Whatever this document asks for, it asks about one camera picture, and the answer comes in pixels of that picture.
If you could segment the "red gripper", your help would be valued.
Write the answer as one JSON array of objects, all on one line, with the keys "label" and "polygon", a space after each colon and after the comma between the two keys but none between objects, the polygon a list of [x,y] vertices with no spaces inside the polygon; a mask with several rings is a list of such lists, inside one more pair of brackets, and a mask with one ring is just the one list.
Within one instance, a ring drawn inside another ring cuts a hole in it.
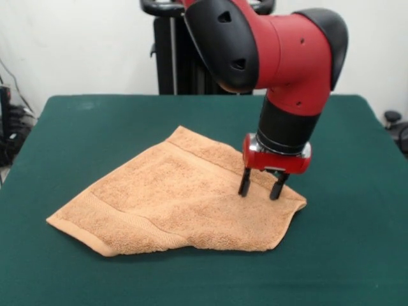
[{"label": "red gripper", "polygon": [[244,172],[238,194],[240,196],[247,196],[251,184],[250,176],[251,169],[256,170],[275,170],[278,172],[277,181],[273,184],[270,192],[270,199],[272,201],[278,200],[282,188],[284,187],[290,174],[304,173],[312,159],[312,146],[308,142],[300,154],[290,156],[278,154],[266,150],[257,141],[255,133],[246,134],[243,142],[243,162]]}]

